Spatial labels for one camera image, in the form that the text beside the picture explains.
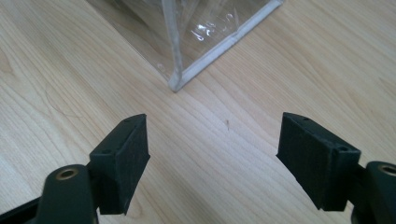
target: wooden tabletop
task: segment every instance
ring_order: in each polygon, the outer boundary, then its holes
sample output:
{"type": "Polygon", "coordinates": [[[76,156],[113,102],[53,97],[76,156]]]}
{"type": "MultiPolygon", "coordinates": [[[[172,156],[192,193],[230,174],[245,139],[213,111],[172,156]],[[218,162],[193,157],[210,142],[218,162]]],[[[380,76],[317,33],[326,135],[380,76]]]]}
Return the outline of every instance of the wooden tabletop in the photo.
{"type": "Polygon", "coordinates": [[[146,113],[151,159],[101,223],[349,223],[276,157],[284,111],[396,162],[396,2],[286,1],[173,93],[85,1],[0,1],[0,213],[146,113]]]}

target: small hole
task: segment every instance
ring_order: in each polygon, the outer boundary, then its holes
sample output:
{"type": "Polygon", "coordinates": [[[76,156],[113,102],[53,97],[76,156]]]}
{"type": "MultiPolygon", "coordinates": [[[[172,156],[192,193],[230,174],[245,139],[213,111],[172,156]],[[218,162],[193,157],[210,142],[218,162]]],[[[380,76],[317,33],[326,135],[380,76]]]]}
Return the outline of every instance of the small hole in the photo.
{"type": "Polygon", "coordinates": [[[67,171],[64,171],[63,173],[61,173],[61,177],[67,178],[67,177],[69,177],[69,176],[72,176],[73,174],[74,174],[74,171],[72,171],[72,170],[67,170],[67,171]]]}
{"type": "Polygon", "coordinates": [[[340,149],[341,151],[348,151],[348,150],[349,150],[349,148],[347,148],[347,147],[339,147],[339,149],[340,149]]]}
{"type": "Polygon", "coordinates": [[[387,175],[394,175],[396,176],[396,168],[389,165],[380,165],[379,170],[384,172],[387,175]]]}
{"type": "Polygon", "coordinates": [[[78,174],[78,170],[75,169],[75,168],[72,168],[72,169],[65,169],[65,170],[62,170],[61,172],[59,172],[59,173],[56,175],[56,178],[57,178],[58,180],[66,180],[66,179],[72,178],[73,176],[75,176],[75,175],[77,175],[77,174],[78,174]]]}

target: black clamp jaw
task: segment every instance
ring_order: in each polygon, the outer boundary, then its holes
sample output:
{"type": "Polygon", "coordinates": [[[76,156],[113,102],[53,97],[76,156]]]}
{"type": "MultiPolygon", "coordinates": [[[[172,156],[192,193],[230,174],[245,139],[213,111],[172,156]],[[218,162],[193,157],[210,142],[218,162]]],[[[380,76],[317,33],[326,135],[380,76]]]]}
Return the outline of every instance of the black clamp jaw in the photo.
{"type": "Polygon", "coordinates": [[[313,120],[284,113],[277,156],[317,209],[344,211],[352,223],[396,223],[396,165],[358,162],[361,151],[313,120]]]}
{"type": "Polygon", "coordinates": [[[87,224],[101,215],[126,214],[149,161],[146,115],[123,120],[84,165],[68,165],[48,175],[41,198],[0,216],[0,223],[87,224]]]}

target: wooden table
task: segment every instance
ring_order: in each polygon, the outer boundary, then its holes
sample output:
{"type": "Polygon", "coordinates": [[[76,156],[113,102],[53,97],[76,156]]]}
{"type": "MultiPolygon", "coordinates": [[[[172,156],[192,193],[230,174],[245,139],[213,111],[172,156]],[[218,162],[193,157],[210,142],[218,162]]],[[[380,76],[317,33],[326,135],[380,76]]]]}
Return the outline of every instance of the wooden table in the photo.
{"type": "Polygon", "coordinates": [[[277,159],[284,111],[396,162],[396,2],[286,1],[173,93],[85,1],[0,1],[0,213],[146,113],[151,160],[101,223],[349,223],[277,159]]]}

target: clear plastic box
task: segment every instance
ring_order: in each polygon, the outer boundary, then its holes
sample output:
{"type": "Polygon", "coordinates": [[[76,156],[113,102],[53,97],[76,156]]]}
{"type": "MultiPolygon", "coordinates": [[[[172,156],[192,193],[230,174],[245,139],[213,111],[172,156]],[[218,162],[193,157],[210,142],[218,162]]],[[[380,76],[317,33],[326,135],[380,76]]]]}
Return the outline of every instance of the clear plastic box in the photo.
{"type": "Polygon", "coordinates": [[[283,0],[87,0],[172,91],[215,61],[283,0]]]}

